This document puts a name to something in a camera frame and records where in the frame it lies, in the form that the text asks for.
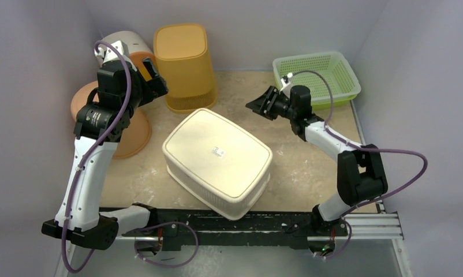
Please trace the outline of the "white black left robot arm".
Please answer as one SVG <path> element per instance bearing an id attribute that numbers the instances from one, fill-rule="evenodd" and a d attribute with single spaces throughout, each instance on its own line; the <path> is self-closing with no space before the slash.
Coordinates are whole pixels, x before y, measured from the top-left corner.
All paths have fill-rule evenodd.
<path id="1" fill-rule="evenodd" d="M 138 230 L 145 236 L 158 231 L 159 220 L 148 205 L 99 210 L 107 171 L 124 129 L 140 106 L 168 92 L 151 58 L 144 58 L 142 64 L 149 80 L 130 62 L 119 59 L 104 62 L 98 70 L 98 86 L 76 115 L 75 152 L 64 200 L 55 218 L 42 224 L 42 234 L 83 248 L 106 250 L 117 236 L 129 231 Z"/>

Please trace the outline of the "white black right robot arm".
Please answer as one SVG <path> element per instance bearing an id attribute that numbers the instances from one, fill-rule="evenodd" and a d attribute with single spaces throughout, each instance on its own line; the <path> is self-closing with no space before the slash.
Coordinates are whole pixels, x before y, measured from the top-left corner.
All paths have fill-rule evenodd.
<path id="1" fill-rule="evenodd" d="M 313 113 L 310 90 L 306 86 L 293 86 L 289 95 L 270 86 L 245 106 L 271 121 L 277 117 L 288 119 L 295 135 L 319 147 L 336 162 L 337 191 L 311 212 L 310 223 L 316 234 L 326 234 L 352 207 L 387 192 L 388 183 L 377 147 L 350 143 L 338 133 L 329 132 L 324 119 Z"/>

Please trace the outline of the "peach plastic bucket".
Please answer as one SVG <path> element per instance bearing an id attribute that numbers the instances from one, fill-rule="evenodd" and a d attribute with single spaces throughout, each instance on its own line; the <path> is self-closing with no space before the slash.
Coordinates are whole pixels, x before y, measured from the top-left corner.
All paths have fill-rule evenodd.
<path id="1" fill-rule="evenodd" d="M 97 81 L 81 87 L 73 96 L 70 104 L 70 112 L 75 120 L 78 111 L 86 104 L 89 93 L 98 86 Z M 151 137 L 151 124 L 148 117 L 138 108 L 134 116 L 130 119 L 130 125 L 126 128 L 121 137 L 121 141 L 113 155 L 113 159 L 129 158 L 140 152 L 149 142 Z"/>

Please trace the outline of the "yellow orange slatted bin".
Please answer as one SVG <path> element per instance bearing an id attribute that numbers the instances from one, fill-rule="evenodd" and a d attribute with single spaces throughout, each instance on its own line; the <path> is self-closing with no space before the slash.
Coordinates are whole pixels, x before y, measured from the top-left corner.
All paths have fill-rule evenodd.
<path id="1" fill-rule="evenodd" d="M 200 24 L 174 24 L 156 30 L 158 70 L 169 89 L 166 105 L 174 113 L 211 108 L 218 97 L 207 34 Z"/>

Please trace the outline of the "cream perforated laundry basket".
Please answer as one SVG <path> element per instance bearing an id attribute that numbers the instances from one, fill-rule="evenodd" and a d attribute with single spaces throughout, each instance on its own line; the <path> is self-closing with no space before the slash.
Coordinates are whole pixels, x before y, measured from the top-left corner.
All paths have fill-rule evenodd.
<path id="1" fill-rule="evenodd" d="M 252 208 L 271 176 L 271 148 L 206 108 L 181 121 L 162 152 L 169 175 L 229 220 L 241 219 Z"/>

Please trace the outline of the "green perforated plastic basket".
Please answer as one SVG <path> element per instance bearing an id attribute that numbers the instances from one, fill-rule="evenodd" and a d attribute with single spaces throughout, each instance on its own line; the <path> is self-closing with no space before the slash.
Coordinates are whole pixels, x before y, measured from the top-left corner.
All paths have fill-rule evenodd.
<path id="1" fill-rule="evenodd" d="M 288 73 L 312 70 L 321 74 L 328 82 L 335 106 L 354 99 L 360 92 L 360 83 L 344 55 L 337 51 L 294 55 L 276 58 L 272 62 L 275 81 L 281 86 L 281 78 Z M 293 85 L 304 85 L 310 89 L 314 110 L 330 108 L 331 102 L 324 82 L 315 74 L 301 73 L 292 79 Z"/>

